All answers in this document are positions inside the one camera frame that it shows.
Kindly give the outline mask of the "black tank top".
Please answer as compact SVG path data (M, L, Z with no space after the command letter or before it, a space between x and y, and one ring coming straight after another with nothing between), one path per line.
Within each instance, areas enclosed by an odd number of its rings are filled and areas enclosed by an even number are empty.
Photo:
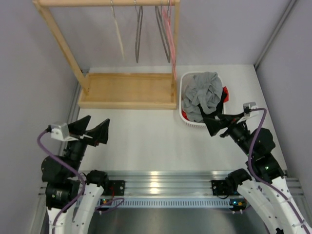
M215 119L216 117L218 117L218 115L222 114L223 113L224 100L226 99L226 97L227 97L227 93L225 91L223 91L220 102L216 106L216 110L210 114L204 113L203 108L199 104L198 107L200 109L200 113L201 113L203 119L205 119L205 118L214 118Z

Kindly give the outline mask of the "red tank top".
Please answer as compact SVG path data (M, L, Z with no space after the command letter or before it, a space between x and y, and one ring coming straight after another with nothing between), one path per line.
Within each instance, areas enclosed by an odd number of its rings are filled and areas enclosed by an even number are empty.
M218 115L224 114L225 113L225 103L229 101L229 92L226 86L223 87L222 91L222 96L220 99L220 103L217 105L216 110L210 114L206 114L202 107L201 104L198 104L198 108L200 110L200 114L203 114L204 117L209 117L209 118L217 118Z

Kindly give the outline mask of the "grey tank top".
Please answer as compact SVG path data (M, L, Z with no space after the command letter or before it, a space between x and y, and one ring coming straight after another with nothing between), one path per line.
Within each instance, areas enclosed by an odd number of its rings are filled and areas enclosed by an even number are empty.
M182 79L180 107L189 121L202 123L201 112L210 115L221 102L223 84L216 72L187 73Z

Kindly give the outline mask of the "pink hanger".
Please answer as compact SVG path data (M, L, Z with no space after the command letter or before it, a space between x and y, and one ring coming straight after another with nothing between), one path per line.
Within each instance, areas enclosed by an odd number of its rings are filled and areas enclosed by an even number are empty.
M169 0L167 1L167 9L164 9L164 7L162 6L162 16L163 16L163 21L164 21L164 25L165 25L165 32L166 32L166 36L168 37L168 41L170 40L169 37L169 31L168 31L168 17L167 17L167 10L169 9Z
M173 69L173 76L174 79L176 80L177 75L176 75L176 47L174 43L174 36L172 33L172 28L171 28L171 14L172 14L172 1L169 1L169 9L167 10L167 23L168 23L168 31L169 31L169 37L170 37L170 51L171 51L171 62L172 62L172 69Z

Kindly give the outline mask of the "beige hanger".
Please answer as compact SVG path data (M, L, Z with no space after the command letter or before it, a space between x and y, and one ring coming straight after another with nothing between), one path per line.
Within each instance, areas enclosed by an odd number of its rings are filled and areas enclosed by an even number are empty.
M143 21L143 6L137 4L137 0L134 0L136 10L136 40L135 40L135 57L136 63L139 62L140 53L140 41L141 41L141 30Z

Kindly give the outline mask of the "taupe hanger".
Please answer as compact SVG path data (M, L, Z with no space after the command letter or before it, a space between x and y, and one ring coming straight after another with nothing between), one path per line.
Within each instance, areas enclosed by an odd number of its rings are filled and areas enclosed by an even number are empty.
M163 6L162 1L160 1L160 5L155 7L156 21L157 21L159 34L160 34L160 38L162 41L166 59L167 59L167 62L170 63L171 51L170 51L168 37L166 36L166 32L165 32L165 25L164 25L163 16L162 16L162 6Z

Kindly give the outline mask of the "cream hanger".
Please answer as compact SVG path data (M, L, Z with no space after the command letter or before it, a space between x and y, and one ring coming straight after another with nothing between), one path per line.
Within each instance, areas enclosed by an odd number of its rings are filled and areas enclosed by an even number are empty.
M124 54L122 38L121 38L121 35L120 35L120 30L119 30L119 26L118 26L116 14L115 14L115 9L114 9L114 1L110 0L110 4L111 4L111 10L112 10L114 23L115 23L115 27L116 27L116 34L117 34L117 40L118 40L119 47L120 47L120 52L121 52L121 55L122 55L122 59L125 60L125 54Z

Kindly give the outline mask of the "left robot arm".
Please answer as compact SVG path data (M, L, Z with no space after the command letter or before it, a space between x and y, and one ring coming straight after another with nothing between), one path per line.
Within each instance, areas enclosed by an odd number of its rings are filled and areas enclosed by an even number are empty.
M110 119L88 130L91 116L72 123L49 125L37 138L38 146L47 154L41 164L46 209L51 234L86 234L101 195L109 192L108 174L92 170L87 175L79 167L88 146L97 147L108 141ZM45 134L66 142L64 155L57 156L42 143Z

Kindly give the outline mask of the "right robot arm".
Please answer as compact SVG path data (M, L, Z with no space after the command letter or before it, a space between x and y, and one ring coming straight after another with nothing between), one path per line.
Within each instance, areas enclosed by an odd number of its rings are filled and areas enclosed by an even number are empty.
M225 178L228 190L239 193L251 205L271 234L310 234L311 226L304 219L286 177L271 151L275 147L273 136L262 128L267 110L247 108L237 115L203 114L209 134L230 136L247 155L247 169L237 169Z

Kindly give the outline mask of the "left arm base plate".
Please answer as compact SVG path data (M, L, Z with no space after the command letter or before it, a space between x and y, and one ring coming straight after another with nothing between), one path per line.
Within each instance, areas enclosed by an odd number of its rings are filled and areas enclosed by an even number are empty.
M108 185L108 195L123 196L125 191L125 180L110 180Z

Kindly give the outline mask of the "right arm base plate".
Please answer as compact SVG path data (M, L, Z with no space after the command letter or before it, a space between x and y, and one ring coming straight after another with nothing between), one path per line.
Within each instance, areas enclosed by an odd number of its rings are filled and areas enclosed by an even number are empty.
M228 197L233 194L226 180L212 180L211 186L215 196Z

